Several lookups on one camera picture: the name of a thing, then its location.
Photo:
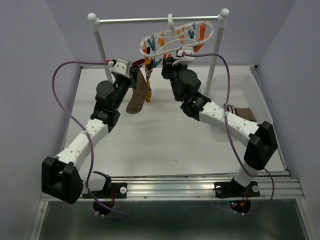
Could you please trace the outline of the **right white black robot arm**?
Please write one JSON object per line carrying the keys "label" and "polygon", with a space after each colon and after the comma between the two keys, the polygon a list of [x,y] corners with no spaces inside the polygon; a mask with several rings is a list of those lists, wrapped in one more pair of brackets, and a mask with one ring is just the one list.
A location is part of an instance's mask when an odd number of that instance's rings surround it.
{"label": "right white black robot arm", "polygon": [[218,182],[214,193],[217,198],[242,197],[253,190],[252,180],[263,170],[278,148],[273,125],[246,120],[218,106],[200,93],[197,74],[186,65],[168,57],[161,75],[170,81],[174,99],[181,102],[183,113],[201,123],[225,130],[229,139],[235,138],[245,147],[244,160],[231,181]]}

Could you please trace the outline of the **maroon white striped sock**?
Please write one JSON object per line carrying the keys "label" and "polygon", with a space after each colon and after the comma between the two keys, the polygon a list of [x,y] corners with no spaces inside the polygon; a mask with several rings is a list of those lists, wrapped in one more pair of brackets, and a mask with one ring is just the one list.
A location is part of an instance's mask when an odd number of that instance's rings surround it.
{"label": "maroon white striped sock", "polygon": [[[139,59],[134,61],[132,63],[132,66],[141,68],[144,63],[145,63],[144,59]],[[146,100],[146,95],[149,91],[149,87],[147,85],[147,82],[141,70],[137,75],[136,86],[137,86],[136,89],[132,89],[132,97],[125,110],[126,113],[131,115],[135,115],[141,112]]]}

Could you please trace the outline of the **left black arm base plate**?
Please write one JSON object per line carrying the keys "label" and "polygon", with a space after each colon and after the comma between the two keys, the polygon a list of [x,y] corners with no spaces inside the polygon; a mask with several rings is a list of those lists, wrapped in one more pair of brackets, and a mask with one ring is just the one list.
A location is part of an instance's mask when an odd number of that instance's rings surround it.
{"label": "left black arm base plate", "polygon": [[93,190],[92,193],[97,199],[126,199],[127,186],[126,182],[108,182],[102,189]]}

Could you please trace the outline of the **white round clip hanger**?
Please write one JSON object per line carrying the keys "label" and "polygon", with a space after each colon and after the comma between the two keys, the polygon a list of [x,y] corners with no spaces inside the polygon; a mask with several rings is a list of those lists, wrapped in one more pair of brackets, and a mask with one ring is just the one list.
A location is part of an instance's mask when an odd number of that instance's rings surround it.
{"label": "white round clip hanger", "polygon": [[[172,14],[167,15],[168,29],[146,36],[139,45],[144,60],[156,60],[171,57],[183,48],[192,49],[195,53],[208,42],[214,34],[214,26],[209,21],[192,21],[176,26]],[[143,49],[150,47],[150,53],[144,55]]]}

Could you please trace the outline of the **yellow orange clothes peg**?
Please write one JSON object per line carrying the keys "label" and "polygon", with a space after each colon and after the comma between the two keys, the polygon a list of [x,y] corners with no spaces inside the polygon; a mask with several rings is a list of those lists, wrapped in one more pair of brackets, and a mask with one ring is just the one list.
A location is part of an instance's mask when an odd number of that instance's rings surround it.
{"label": "yellow orange clothes peg", "polygon": [[146,58],[146,59],[145,59],[145,65],[146,65],[146,66],[151,66],[151,67],[153,67],[153,62],[154,62],[153,58]]}

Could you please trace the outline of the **mustard brown striped sock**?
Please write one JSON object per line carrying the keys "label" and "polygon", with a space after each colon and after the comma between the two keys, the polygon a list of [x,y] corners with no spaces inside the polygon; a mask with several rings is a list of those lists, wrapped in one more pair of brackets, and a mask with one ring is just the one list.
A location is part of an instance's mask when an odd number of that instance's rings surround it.
{"label": "mustard brown striped sock", "polygon": [[153,72],[153,67],[150,65],[150,66],[146,66],[145,65],[145,62],[144,62],[144,70],[145,70],[145,76],[146,78],[147,77],[151,77],[151,74]]}

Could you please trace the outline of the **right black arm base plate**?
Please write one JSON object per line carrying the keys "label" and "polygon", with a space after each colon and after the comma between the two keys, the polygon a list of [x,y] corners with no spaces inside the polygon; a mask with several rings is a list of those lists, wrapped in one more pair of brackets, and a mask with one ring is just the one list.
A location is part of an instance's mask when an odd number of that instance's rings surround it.
{"label": "right black arm base plate", "polygon": [[251,181],[248,186],[243,187],[233,180],[215,182],[213,193],[218,199],[242,198],[247,195],[259,197],[261,195],[256,181]]}

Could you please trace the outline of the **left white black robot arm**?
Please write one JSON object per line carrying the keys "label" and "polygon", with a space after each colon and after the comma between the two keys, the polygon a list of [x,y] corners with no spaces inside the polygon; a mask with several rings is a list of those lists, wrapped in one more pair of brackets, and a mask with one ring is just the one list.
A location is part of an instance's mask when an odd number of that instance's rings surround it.
{"label": "left white black robot arm", "polygon": [[41,165],[41,190],[43,193],[68,204],[75,203],[84,192],[91,193],[90,166],[86,179],[82,179],[79,170],[87,157],[94,163],[94,148],[116,126],[119,107],[130,88],[137,86],[138,66],[131,66],[124,72],[111,71],[114,82],[108,80],[97,84],[95,105],[86,125],[82,125],[74,116],[70,118],[79,125],[81,132],[55,157],[46,157]]}

